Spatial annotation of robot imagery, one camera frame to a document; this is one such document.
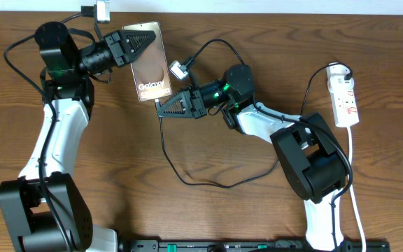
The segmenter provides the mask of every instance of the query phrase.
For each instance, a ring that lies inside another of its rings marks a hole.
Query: power strip
[[[346,66],[340,64],[326,68],[327,89],[330,92],[337,127],[350,127],[359,122],[353,89],[354,78],[350,80],[344,78],[349,71]]]

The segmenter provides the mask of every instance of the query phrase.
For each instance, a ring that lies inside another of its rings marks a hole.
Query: white background
[[[79,11],[95,0],[0,0],[0,11]],[[111,11],[403,15],[403,0],[111,0]]]

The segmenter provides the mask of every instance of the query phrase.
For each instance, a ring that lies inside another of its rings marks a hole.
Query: white cable
[[[349,143],[348,158],[349,158],[349,164],[351,164],[352,160],[353,160],[353,135],[351,134],[351,127],[347,127],[346,129],[348,130],[348,143]],[[366,252],[367,241],[365,239],[365,234],[363,232],[362,221],[360,220],[360,215],[358,214],[357,201],[355,200],[353,185],[350,186],[349,193],[351,194],[351,201],[353,203],[355,220],[357,221],[357,226],[358,226],[358,232],[360,233],[360,238],[362,240],[362,252]]]

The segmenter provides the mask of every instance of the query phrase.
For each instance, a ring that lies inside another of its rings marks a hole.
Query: wooden tabletop
[[[34,149],[43,121],[40,95],[3,60],[3,51],[51,20],[70,13],[0,13],[0,182],[17,178]],[[328,62],[354,71],[360,123],[353,127],[354,186],[368,239],[387,239],[403,251],[403,16],[225,15],[112,13],[103,34],[123,25],[161,24],[168,62],[184,60],[209,39],[228,40],[249,64],[256,97],[284,113],[299,113],[312,73]],[[92,32],[92,20],[68,27]],[[79,45],[88,41],[75,38]],[[29,41],[10,59],[38,81],[44,63]],[[201,81],[219,78],[237,59],[212,44],[195,67]],[[314,79],[307,112],[336,128],[326,73]],[[184,86],[172,79],[174,91]],[[188,187],[163,156],[154,103],[138,101],[130,67],[114,69],[110,84],[96,83],[92,119],[80,141],[74,181],[93,222],[128,237],[161,239],[275,239],[304,236],[303,201],[280,167],[231,190]],[[273,147],[227,128],[222,116],[164,120],[169,156],[188,181],[231,184],[268,170]],[[349,194],[341,200],[341,229],[359,239]],[[0,251],[13,250],[0,211]]]

